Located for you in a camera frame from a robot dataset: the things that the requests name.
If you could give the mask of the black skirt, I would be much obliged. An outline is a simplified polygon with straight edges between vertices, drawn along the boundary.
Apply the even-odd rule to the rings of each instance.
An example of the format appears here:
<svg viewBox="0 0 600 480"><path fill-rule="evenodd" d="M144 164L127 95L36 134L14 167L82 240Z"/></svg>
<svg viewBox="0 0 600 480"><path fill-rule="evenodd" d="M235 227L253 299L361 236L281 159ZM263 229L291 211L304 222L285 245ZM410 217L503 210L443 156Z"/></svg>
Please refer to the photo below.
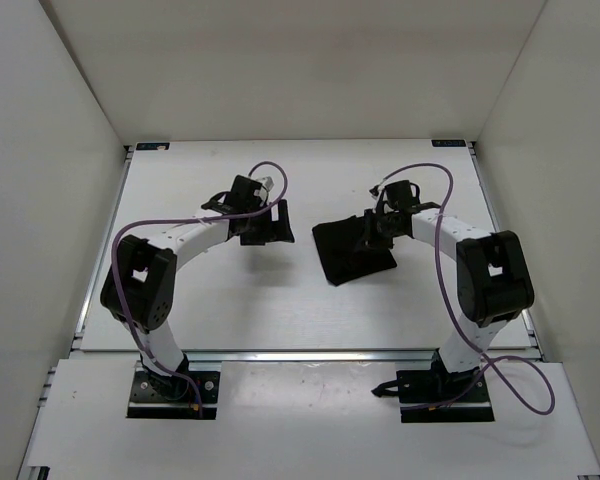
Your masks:
<svg viewBox="0 0 600 480"><path fill-rule="evenodd" d="M329 284L340 286L397 267L388 249L364 249L363 233L364 220L357 216L312 228L320 264Z"/></svg>

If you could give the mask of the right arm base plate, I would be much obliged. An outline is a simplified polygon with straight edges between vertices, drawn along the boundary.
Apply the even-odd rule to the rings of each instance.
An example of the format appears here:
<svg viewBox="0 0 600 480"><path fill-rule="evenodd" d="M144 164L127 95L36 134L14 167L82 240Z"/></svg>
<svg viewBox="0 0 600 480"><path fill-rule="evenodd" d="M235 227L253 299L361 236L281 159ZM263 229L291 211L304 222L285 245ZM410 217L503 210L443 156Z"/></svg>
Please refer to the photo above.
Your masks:
<svg viewBox="0 0 600 480"><path fill-rule="evenodd" d="M403 424L490 423L495 421L483 378L472 375L440 384L429 370L396 372Z"/></svg>

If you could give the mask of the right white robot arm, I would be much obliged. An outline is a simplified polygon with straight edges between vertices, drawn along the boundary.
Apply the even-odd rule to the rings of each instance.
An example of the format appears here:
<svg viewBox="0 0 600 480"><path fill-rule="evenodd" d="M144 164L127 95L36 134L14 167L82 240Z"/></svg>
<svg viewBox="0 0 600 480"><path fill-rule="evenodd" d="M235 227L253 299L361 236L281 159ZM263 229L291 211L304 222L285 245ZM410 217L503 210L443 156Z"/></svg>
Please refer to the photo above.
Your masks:
<svg viewBox="0 0 600 480"><path fill-rule="evenodd" d="M461 313L454 332L437 351L428 376L429 391L451 400L464 388L462 374L481 363L497 334L534 302L534 290L519 237L511 231L489 232L442 213L429 202L407 209L367 209L362 216L363 252L387 251L407 236L434 248L456 265L456 296Z"/></svg>

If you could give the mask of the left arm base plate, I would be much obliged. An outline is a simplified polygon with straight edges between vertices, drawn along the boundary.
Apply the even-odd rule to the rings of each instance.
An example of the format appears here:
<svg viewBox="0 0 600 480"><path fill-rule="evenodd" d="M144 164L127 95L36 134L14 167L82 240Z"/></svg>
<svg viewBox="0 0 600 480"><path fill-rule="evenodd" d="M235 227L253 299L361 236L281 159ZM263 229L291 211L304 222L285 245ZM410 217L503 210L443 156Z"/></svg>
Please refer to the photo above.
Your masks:
<svg viewBox="0 0 600 480"><path fill-rule="evenodd" d="M126 417L131 419L215 420L220 371L189 371L200 401L189 382L176 378L163 382L140 368L134 372Z"/></svg>

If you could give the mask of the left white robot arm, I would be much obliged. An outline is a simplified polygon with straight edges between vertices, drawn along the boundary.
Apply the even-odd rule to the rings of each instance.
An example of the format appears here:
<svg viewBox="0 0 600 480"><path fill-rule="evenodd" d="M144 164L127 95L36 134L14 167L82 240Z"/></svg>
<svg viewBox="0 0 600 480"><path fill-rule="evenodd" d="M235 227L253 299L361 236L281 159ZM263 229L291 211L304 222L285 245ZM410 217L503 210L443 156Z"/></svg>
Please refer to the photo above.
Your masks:
<svg viewBox="0 0 600 480"><path fill-rule="evenodd" d="M188 357L168 324L177 273L234 238L243 246L293 243L287 200L270 201L263 187L222 192L191 218L140 220L114 238L100 303L130 333L150 383L165 397L193 386Z"/></svg>

